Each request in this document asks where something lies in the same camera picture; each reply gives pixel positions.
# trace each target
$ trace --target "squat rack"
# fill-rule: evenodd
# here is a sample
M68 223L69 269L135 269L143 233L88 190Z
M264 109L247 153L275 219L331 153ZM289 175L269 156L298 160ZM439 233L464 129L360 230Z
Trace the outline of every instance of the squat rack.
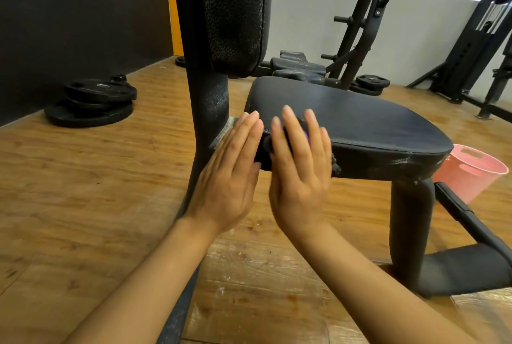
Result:
M512 37L509 39L499 69L484 101L469 95L478 77L512 30L512 0L480 0L446 60L407 88L432 80L429 90L460 104L467 101L481 108L479 118L491 114L512 123L512 113L496 106L509 78L512 78Z

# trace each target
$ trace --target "white wall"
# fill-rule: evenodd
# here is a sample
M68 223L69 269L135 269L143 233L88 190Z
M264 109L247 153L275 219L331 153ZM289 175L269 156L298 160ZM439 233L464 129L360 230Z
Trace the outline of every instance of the white wall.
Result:
M308 60L328 65L320 55L336 54L346 25L335 15L350 16L357 0L272 0L266 59L279 50L303 51ZM444 61L476 2L466 0L391 0L377 38L359 74L376 74L406 85ZM498 51L472 95L485 95ZM512 100L512 87L506 91Z

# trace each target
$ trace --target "dark gray wall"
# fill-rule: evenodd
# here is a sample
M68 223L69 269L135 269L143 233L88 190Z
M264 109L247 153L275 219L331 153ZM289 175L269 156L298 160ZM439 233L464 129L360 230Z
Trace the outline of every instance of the dark gray wall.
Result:
M0 0L0 125L172 54L168 0Z

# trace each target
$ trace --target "pink bucket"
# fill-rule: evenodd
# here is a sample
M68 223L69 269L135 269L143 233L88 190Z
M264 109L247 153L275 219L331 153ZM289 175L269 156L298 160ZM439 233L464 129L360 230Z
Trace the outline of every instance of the pink bucket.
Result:
M432 178L434 182L444 182L468 204L508 172L509 168L502 161L480 150L456 144Z

